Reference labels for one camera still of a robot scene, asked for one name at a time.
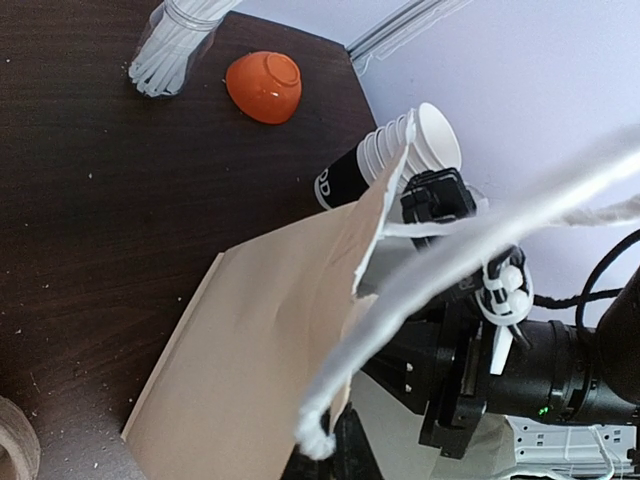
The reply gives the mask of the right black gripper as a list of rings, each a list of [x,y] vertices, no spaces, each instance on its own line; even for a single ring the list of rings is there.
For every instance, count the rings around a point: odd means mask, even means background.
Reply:
[[[362,371],[423,418],[418,443],[462,459],[486,411],[481,320],[464,302],[411,315]]]

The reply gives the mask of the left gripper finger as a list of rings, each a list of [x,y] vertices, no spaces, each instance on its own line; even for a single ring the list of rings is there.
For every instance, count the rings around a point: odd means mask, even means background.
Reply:
[[[329,459],[313,461],[299,454],[300,479],[383,479],[360,417],[353,407],[343,410],[334,433],[337,446]]]

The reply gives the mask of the brown paper takeout bag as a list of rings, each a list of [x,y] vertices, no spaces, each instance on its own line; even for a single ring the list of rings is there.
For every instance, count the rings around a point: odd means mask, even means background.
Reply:
[[[323,413],[402,321],[502,247],[550,226],[639,169],[639,130],[599,141],[522,198],[357,296],[409,154],[354,203],[219,254],[154,367],[122,437],[149,479],[276,479],[296,447],[332,452]]]

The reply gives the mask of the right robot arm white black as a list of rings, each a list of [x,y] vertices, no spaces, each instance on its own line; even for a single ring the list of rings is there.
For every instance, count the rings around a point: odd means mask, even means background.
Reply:
[[[421,445],[462,459],[486,413],[557,426],[639,423],[639,278],[582,339],[560,321],[521,323],[490,372],[496,328],[470,301],[436,302],[410,316],[363,370],[422,416]]]

